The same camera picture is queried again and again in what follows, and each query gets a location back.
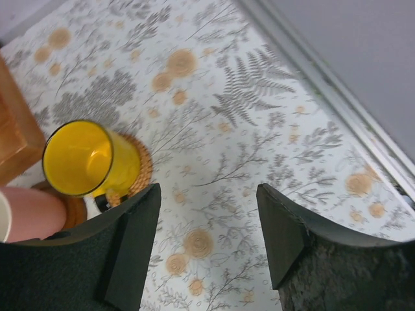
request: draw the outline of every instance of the floral tablecloth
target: floral tablecloth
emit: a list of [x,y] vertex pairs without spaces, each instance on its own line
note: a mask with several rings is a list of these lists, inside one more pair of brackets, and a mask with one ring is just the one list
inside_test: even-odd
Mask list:
[[[151,150],[163,203],[144,311],[280,310],[260,183],[346,227],[415,235],[412,209],[228,1],[69,0],[1,53],[46,136],[92,119]],[[12,184],[42,179],[36,165]]]

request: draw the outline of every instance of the mug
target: mug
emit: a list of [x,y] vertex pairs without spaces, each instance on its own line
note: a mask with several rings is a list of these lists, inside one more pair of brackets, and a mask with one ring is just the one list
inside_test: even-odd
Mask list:
[[35,189],[0,187],[0,242],[44,239],[60,231],[65,221],[59,198]]
[[128,194],[140,172],[137,149],[100,124],[64,124],[46,142],[43,172],[53,188],[75,197]]

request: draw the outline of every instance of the mug rim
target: mug rim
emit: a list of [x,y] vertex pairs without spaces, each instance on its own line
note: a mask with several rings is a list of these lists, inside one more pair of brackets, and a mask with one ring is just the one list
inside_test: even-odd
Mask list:
[[10,235],[10,231],[12,230],[12,209],[7,197],[3,191],[0,191],[0,208],[2,207],[4,207],[4,210],[6,211],[7,229],[4,235],[0,235],[0,242],[6,243]]
[[114,145],[113,145],[113,142],[112,142],[112,138],[111,138],[111,135],[108,133],[108,131],[107,131],[107,129],[104,127],[104,126],[102,126],[101,124],[99,124],[99,123],[97,123],[97,122],[95,122],[95,121],[92,121],[92,120],[86,120],[86,119],[77,119],[77,120],[72,120],[72,121],[69,121],[69,122],[67,122],[67,123],[65,123],[65,124],[63,124],[63,125],[61,125],[61,126],[59,126],[57,129],[55,129],[55,131],[51,134],[51,136],[48,138],[48,140],[46,141],[46,144],[45,144],[45,148],[43,149],[43,154],[42,154],[42,156],[41,156],[41,169],[42,169],[42,171],[43,171],[43,175],[45,175],[45,178],[46,178],[46,180],[47,180],[47,182],[54,188],[54,185],[49,181],[49,178],[47,177],[47,174],[46,174],[46,171],[45,171],[45,163],[44,163],[44,161],[45,161],[45,153],[46,153],[46,149],[47,149],[47,146],[49,145],[49,143],[51,142],[51,140],[52,140],[52,138],[55,136],[55,134],[56,133],[58,133],[64,126],[67,126],[68,124],[71,124],[71,123],[75,123],[75,122],[88,122],[88,123],[92,123],[92,124],[94,124],[94,125],[96,125],[96,126],[98,126],[104,133],[105,133],[105,135],[107,136],[107,138],[108,138],[108,140],[109,140],[109,142],[110,142],[110,146],[111,146],[111,163],[110,163],[110,166],[108,167],[108,171],[107,171],[107,173],[105,174],[105,176],[104,176],[104,178],[102,179],[102,181],[97,185],[97,186],[95,186],[94,188],[92,188],[91,190],[89,190],[89,191],[87,191],[87,192],[85,192],[85,193],[81,193],[81,194],[70,194],[70,193],[65,193],[65,192],[62,192],[61,190],[58,190],[60,193],[62,193],[62,194],[65,194],[65,195],[67,195],[67,196],[72,196],[72,197],[83,197],[83,196],[87,196],[88,194],[91,194],[91,193],[93,193],[94,191],[96,191],[99,187],[101,187],[102,186],[102,184],[106,181],[106,179],[107,179],[107,177],[108,177],[108,175],[110,175],[110,172],[111,172],[111,169],[112,169],[112,165],[113,165],[113,161],[114,161]]

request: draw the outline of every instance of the mug handle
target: mug handle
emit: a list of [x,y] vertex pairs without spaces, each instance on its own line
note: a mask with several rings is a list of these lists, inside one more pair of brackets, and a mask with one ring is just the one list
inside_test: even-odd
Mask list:
[[[107,210],[109,210],[109,209],[112,208],[111,204],[108,203],[108,200],[107,200],[106,197],[107,197],[107,194],[114,193],[114,192],[115,192],[114,190],[108,189],[107,192],[106,192],[106,194],[101,194],[100,196],[96,196],[94,198],[95,204],[97,204],[97,207],[98,207],[98,209],[99,209],[100,212],[103,213],[103,212],[106,212]],[[121,196],[120,197],[121,203],[123,203],[127,199],[128,199],[128,195],[125,195],[125,196]]]

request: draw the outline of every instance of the pink cup rim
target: pink cup rim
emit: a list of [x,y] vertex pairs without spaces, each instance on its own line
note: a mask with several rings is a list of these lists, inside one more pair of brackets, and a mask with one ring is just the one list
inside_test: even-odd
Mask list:
[[12,228],[12,209],[6,196],[0,191],[0,242],[6,242]]

